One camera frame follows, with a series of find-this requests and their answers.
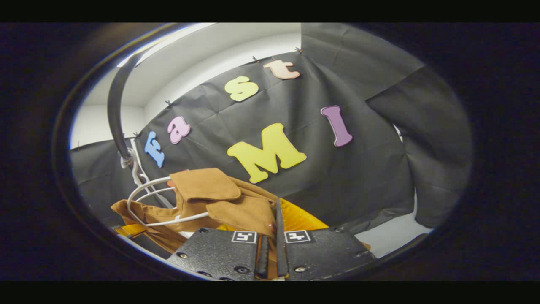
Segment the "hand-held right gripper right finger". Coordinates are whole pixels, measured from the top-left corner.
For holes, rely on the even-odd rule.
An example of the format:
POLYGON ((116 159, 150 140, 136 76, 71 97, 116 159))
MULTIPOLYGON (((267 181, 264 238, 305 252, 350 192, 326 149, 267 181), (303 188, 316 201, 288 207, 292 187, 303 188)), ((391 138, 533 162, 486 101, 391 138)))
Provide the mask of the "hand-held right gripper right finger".
POLYGON ((286 229, 286 223, 304 223, 305 216, 289 220, 285 200, 276 201, 276 265, 287 281, 346 280, 377 258, 344 227, 286 229))

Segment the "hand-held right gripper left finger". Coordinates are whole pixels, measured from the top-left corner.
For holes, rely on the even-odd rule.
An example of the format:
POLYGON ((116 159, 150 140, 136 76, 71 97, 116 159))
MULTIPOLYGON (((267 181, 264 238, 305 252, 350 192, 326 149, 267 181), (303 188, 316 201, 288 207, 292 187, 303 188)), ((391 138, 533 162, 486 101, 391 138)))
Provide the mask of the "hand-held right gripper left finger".
POLYGON ((168 262, 216 280, 254 281, 268 277, 269 240, 254 231, 201 228, 168 262))

